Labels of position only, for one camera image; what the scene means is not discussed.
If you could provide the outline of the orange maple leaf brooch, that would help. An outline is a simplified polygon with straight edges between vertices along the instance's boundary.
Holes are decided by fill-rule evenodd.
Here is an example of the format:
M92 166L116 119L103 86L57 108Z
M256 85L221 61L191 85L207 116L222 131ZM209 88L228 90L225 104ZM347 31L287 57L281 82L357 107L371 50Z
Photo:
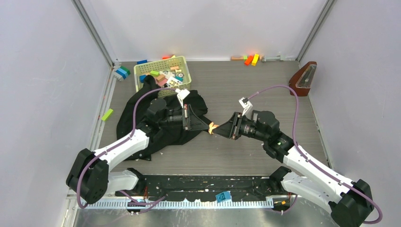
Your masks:
M216 125L214 122L211 122L211 123L209 124L208 133L209 133L210 135L212 135L212 134L213 134L213 130L216 129L217 127L218 127L218 125Z

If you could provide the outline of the black button shirt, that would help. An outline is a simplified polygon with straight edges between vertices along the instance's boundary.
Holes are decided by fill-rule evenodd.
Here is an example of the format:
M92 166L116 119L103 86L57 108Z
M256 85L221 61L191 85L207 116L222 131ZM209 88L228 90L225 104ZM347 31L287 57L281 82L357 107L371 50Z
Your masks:
M143 88L135 93L126 103L116 126L116 138L119 140L131 133L133 126L149 135L149 145L126 158L126 160L151 160L151 155L166 146L184 145L200 134L200 131L187 131L183 128L182 120L169 123L168 118L173 112L181 113L181 105L176 96L158 98L160 86L151 75L144 78ZM150 115L151 103L164 100L166 109L155 117Z

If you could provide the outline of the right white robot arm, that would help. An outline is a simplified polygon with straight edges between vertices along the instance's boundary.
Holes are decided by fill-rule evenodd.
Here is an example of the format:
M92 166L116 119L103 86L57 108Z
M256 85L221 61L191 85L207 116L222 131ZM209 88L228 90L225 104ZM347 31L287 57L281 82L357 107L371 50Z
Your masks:
M270 189L276 194L295 193L313 202L340 227L358 227L374 210L368 183L344 177L312 157L280 130L270 111L253 111L251 118L235 112L212 132L233 140L246 136L262 141L266 153L284 164L270 175Z

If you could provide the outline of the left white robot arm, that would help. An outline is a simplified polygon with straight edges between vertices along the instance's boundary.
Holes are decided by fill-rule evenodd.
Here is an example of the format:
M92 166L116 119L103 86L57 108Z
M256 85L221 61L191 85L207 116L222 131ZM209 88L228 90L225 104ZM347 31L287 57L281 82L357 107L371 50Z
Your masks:
M165 131L177 129L207 131L209 124L189 104L181 103L180 107L169 109L164 99L152 100L143 119L127 135L95 151L81 150L67 176L66 185L87 204L94 204L114 191L128 190L134 196L141 195L145 183L139 179L139 173L132 169L117 173L112 170L132 155L145 157L146 148L160 142Z

